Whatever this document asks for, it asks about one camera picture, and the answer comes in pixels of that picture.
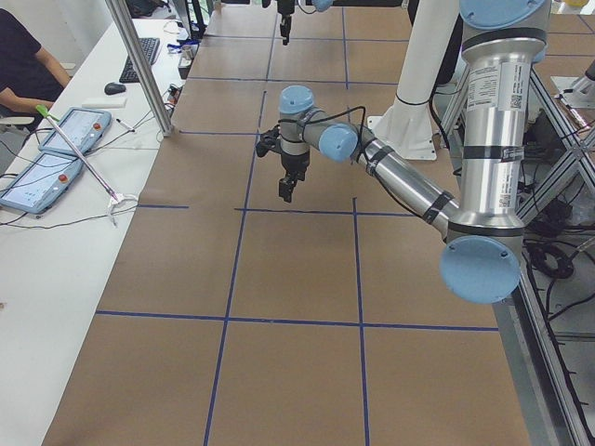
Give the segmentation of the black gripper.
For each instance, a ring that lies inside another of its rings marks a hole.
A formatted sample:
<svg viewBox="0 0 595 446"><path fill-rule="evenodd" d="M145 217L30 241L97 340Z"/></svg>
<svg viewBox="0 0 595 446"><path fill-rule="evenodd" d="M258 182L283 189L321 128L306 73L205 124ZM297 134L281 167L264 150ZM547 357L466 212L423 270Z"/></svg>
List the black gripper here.
<svg viewBox="0 0 595 446"><path fill-rule="evenodd" d="M294 0L278 0L277 1L277 12L281 16L280 35L283 39L283 45L287 46L290 41L292 15L295 13L295 1Z"/></svg>
<svg viewBox="0 0 595 446"><path fill-rule="evenodd" d="M286 202L292 202L292 194L299 181L304 181L308 166L310 165L310 153L308 151L299 155L281 152L282 166L285 175L279 180L278 195Z"/></svg>

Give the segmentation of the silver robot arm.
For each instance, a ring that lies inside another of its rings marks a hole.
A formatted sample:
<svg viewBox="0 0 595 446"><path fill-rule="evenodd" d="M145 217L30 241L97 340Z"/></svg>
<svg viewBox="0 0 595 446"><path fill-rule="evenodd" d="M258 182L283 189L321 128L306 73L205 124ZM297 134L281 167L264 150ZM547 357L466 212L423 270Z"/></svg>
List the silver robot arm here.
<svg viewBox="0 0 595 446"><path fill-rule="evenodd" d="M438 230L440 272L453 294L479 304L511 295L521 280L524 225L515 209L529 80L547 46L549 11L547 1L420 2L394 101L366 123L319 108L306 86L286 87L272 142L285 170L279 195L291 200L311 151L357 164ZM461 174L452 193L422 166L436 158L428 108L455 29L466 79Z"/></svg>
<svg viewBox="0 0 595 446"><path fill-rule="evenodd" d="M292 27L292 15L298 7L305 14L314 14L316 12L324 12L333 5L332 0L312 0L313 10L306 10L304 8L304 1L295 0L278 0L277 12L281 15L280 34L283 38L283 45L287 46L290 41L290 33Z"/></svg>

